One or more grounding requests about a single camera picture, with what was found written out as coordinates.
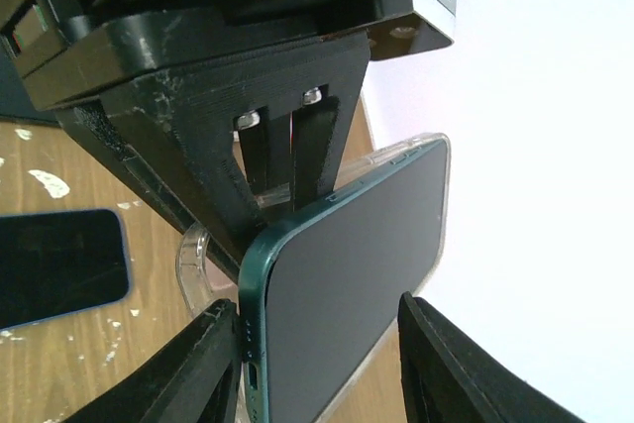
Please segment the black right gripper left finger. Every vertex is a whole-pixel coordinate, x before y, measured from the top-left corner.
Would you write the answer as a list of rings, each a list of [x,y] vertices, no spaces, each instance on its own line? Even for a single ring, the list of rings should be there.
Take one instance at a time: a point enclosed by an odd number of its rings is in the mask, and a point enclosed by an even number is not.
[[[232,422],[241,375],[237,305],[219,299],[68,422]]]

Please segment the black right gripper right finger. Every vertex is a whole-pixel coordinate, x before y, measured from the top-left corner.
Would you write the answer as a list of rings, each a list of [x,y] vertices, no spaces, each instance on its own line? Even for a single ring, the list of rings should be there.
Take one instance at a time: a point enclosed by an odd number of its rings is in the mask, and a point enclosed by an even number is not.
[[[579,422],[522,380],[428,301],[398,306],[401,387],[409,422]]]

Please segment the blue phone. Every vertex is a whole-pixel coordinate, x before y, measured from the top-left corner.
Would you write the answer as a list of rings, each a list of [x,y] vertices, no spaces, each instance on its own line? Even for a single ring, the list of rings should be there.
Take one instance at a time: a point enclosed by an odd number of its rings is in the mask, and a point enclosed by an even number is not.
[[[115,211],[1,217],[3,331],[118,302],[131,289],[127,234]]]

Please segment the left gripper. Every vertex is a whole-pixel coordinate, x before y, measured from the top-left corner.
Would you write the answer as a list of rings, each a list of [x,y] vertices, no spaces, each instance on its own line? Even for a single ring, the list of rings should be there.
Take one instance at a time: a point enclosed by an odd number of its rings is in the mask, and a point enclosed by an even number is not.
[[[1,45],[53,110],[172,65],[409,15],[412,0],[1,0]],[[201,225],[236,279],[255,237],[330,193],[370,60],[356,33],[145,74],[57,113],[174,229]]]

